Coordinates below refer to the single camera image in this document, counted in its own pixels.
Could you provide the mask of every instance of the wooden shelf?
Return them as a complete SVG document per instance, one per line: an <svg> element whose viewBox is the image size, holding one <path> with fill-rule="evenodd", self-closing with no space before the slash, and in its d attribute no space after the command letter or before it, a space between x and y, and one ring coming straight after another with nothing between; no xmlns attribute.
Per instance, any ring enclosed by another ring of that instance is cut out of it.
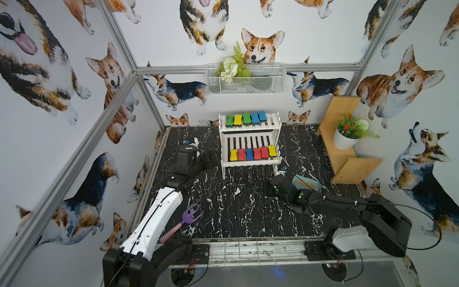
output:
<svg viewBox="0 0 459 287"><path fill-rule="evenodd" d="M359 97L334 96L319 126L335 176L331 180L337 184L360 184L381 163L379 158L358 158L353 148L342 151L333 144L336 124L342 115L353 112L360 101Z"/></svg>

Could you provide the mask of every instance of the white shelf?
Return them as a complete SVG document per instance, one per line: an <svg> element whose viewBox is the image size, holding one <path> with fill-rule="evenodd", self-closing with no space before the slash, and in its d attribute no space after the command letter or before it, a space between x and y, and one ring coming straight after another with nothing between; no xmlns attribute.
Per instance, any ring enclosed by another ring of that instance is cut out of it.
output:
<svg viewBox="0 0 459 287"><path fill-rule="evenodd" d="M280 150L277 145L279 133L282 123L280 122L279 113L267 113L267 122L241 127L225 126L226 116L219 116L218 129L220 132L220 140L222 146L222 173L225 179L225 169L232 166L249 166L249 165L265 165L273 166L273 171L276 173L277 165L282 161ZM262 160L246 160L246 161L230 161L229 150L232 149L248 149L260 148L262 146L275 146L277 156Z"/></svg>
<svg viewBox="0 0 459 287"><path fill-rule="evenodd" d="M260 123L256 125L242 125L241 127L226 127L226 116L220 116L220 123L221 132L230 132L230 131L254 131L254 130L273 130L273 129L280 129L281 123L279 118L279 113L267 113L266 114L266 122Z"/></svg>

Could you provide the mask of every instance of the corgi tongue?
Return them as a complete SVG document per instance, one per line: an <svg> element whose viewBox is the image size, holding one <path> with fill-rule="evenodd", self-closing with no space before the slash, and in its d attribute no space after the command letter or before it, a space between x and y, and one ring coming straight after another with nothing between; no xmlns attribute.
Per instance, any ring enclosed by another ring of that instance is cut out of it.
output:
<svg viewBox="0 0 459 287"><path fill-rule="evenodd" d="M210 0L199 0L201 3L202 7L207 7L210 5Z"/></svg>
<svg viewBox="0 0 459 287"><path fill-rule="evenodd" d="M13 41L27 54L35 55L38 51L34 41L32 41L32 39L30 39L30 37L24 32L15 36Z"/></svg>

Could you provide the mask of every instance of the white wire basket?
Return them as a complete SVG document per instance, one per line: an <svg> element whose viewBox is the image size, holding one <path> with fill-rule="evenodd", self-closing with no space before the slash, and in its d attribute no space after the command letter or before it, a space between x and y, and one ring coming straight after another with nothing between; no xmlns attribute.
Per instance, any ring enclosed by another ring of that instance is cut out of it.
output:
<svg viewBox="0 0 459 287"><path fill-rule="evenodd" d="M225 82L218 74L219 64L206 65L207 86L211 95L280 94L284 89L283 63L246 64L249 78L233 78Z"/></svg>

